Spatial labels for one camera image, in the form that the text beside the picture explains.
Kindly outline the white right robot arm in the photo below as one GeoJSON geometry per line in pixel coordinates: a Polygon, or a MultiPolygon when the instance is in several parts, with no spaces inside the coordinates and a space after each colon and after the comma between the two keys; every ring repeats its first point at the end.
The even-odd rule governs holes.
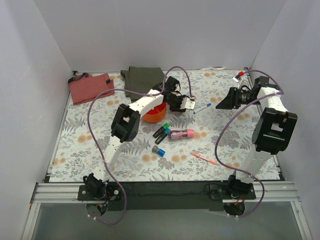
{"type": "Polygon", "coordinates": [[[255,79],[253,87],[230,87],[226,97],[215,107],[217,110],[233,110],[259,105],[262,114],[252,133],[251,148],[240,167],[233,167],[227,181],[209,186],[214,200],[254,199],[253,182],[267,160],[283,152],[289,145],[298,116],[283,105],[283,90],[267,76],[255,79]]]}

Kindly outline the orange round divided container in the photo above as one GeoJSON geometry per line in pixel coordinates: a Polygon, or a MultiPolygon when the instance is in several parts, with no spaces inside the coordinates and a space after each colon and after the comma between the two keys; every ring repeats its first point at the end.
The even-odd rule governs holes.
{"type": "Polygon", "coordinates": [[[162,121],[167,113],[167,103],[163,102],[148,111],[142,119],[147,123],[158,123],[162,121]]]}

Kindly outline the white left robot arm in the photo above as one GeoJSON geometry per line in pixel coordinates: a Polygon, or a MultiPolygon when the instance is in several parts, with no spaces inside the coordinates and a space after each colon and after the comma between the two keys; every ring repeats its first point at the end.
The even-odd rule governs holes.
{"type": "Polygon", "coordinates": [[[102,162],[92,173],[83,177],[85,191],[95,200],[107,201],[113,194],[107,190],[109,180],[114,180],[111,169],[125,145],[134,140],[139,132],[140,120],[147,112],[156,106],[169,104],[172,111],[185,112],[186,95],[176,93],[180,82],[170,76],[153,86],[148,93],[130,104],[120,104],[111,123],[111,134],[105,151],[102,151],[97,139],[93,137],[102,157],[102,162]]]}

